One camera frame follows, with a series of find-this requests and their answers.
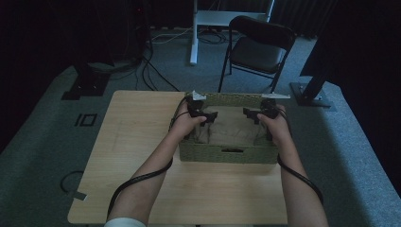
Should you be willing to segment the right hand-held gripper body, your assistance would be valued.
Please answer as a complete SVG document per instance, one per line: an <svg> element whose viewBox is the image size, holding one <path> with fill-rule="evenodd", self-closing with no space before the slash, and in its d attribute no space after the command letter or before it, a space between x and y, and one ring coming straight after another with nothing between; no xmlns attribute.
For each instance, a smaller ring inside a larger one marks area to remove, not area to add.
<svg viewBox="0 0 401 227"><path fill-rule="evenodd" d="M274 119L278 114L278 108L277 108L277 104L275 103L275 101L271 98L266 98L262 101L262 114ZM269 129L267 128L267 126L262 122L262 125L266 128L266 131L268 132L268 135L270 136L270 140L272 141L272 135L269 131Z"/></svg>

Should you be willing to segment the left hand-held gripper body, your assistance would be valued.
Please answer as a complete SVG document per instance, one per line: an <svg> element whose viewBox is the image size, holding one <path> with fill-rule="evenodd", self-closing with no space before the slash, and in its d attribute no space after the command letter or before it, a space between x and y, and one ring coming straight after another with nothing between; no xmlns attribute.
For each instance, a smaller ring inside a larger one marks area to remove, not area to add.
<svg viewBox="0 0 401 227"><path fill-rule="evenodd" d="M185 100L187 102L187 110L192 117L206 116L206 113L201 110L206 100L206 95L192 91L185 96Z"/></svg>

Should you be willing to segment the beige pants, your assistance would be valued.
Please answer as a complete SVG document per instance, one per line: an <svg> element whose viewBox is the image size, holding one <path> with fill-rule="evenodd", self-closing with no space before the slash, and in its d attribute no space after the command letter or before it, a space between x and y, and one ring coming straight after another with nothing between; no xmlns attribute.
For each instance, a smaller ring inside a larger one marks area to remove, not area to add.
<svg viewBox="0 0 401 227"><path fill-rule="evenodd" d="M203 111L218 116L213 123L195 128L193 135L198 143L252 146L267 139L266 128L248 118L242 107L208 106Z"/></svg>

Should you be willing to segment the green woven basket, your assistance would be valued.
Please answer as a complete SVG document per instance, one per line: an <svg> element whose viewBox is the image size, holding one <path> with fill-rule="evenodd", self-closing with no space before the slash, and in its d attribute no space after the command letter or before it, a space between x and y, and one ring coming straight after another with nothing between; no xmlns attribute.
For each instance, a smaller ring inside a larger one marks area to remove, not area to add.
<svg viewBox="0 0 401 227"><path fill-rule="evenodd" d="M205 94L206 100L201 108L208 106L242 107L262 113L262 101L266 99L255 94ZM209 145L195 141L192 130L179 144L180 159L183 162L233 163L233 164L274 164L278 148L267 139L252 146Z"/></svg>

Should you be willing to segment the person's left hand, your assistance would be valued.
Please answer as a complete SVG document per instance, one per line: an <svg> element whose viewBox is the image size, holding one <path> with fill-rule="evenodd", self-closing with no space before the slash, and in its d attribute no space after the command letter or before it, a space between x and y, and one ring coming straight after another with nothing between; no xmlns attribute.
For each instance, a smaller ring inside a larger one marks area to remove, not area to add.
<svg viewBox="0 0 401 227"><path fill-rule="evenodd" d="M181 142L194 128L206 120L205 116L192 117L187 110L187 103L184 102L173 120L171 129L167 136L176 143Z"/></svg>

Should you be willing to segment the person's right hand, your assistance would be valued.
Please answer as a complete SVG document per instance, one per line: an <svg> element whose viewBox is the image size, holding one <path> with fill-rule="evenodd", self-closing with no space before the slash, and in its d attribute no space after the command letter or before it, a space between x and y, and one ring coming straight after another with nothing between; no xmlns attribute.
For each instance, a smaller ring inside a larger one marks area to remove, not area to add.
<svg viewBox="0 0 401 227"><path fill-rule="evenodd" d="M292 143L292 137L286 120L287 113L284 106L278 105L277 108L279 114L274 119L261 113L257 115L257 118L269 129L273 143L278 148L286 148Z"/></svg>

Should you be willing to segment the black slanted stand with plate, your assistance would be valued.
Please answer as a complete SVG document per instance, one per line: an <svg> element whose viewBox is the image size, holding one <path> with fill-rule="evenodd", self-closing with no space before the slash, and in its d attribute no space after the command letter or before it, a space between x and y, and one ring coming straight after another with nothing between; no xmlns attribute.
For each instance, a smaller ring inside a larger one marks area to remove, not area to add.
<svg viewBox="0 0 401 227"><path fill-rule="evenodd" d="M334 104L323 92L323 85L333 72L332 55L315 46L307 58L301 76L310 76L309 83L291 82L290 88L299 106L322 107L334 110Z"/></svg>

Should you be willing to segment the black folding chair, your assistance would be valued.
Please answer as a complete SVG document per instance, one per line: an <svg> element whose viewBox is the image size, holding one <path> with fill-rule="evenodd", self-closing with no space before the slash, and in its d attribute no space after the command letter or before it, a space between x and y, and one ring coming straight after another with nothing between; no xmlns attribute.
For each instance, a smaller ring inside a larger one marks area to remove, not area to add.
<svg viewBox="0 0 401 227"><path fill-rule="evenodd" d="M222 90L226 69L271 79L270 91L275 92L296 33L289 27L272 24L249 16L236 16L229 23L229 43L226 49L218 91Z"/></svg>

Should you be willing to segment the black stand with square base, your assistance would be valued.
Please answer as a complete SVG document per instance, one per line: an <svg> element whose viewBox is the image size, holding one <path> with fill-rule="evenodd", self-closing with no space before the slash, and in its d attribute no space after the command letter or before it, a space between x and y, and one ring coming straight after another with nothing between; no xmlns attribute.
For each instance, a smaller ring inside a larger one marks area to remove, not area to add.
<svg viewBox="0 0 401 227"><path fill-rule="evenodd" d="M88 63L74 64L78 76L62 100L79 100L82 96L103 96L110 74L96 72Z"/></svg>

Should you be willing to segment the white sleeve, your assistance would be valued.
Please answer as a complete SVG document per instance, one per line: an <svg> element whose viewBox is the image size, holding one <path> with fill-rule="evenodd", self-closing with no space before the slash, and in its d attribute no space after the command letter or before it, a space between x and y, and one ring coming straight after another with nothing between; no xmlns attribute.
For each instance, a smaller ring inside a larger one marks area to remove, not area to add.
<svg viewBox="0 0 401 227"><path fill-rule="evenodd" d="M143 222L134 218L113 218L104 227L147 227Z"/></svg>

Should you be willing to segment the grey tape strip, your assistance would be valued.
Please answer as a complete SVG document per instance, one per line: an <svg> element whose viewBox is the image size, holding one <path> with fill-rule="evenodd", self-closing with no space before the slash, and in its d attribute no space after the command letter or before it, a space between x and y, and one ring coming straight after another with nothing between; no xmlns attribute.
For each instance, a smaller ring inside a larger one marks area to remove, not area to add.
<svg viewBox="0 0 401 227"><path fill-rule="evenodd" d="M80 200L80 201L85 201L87 198L87 195L78 191L69 191L67 195L71 198Z"/></svg>

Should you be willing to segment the white desk frame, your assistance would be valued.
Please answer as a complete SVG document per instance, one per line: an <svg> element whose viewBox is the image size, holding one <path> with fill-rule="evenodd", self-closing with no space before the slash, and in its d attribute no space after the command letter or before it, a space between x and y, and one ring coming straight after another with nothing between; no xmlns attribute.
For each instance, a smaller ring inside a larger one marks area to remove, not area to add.
<svg viewBox="0 0 401 227"><path fill-rule="evenodd" d="M269 0L267 9L264 12L248 12L198 9L198 0L193 0L193 33L189 63L191 65L196 65L198 63L199 26L227 26L232 19L240 15L245 15L254 19L268 22L271 18L274 3L275 0Z"/></svg>

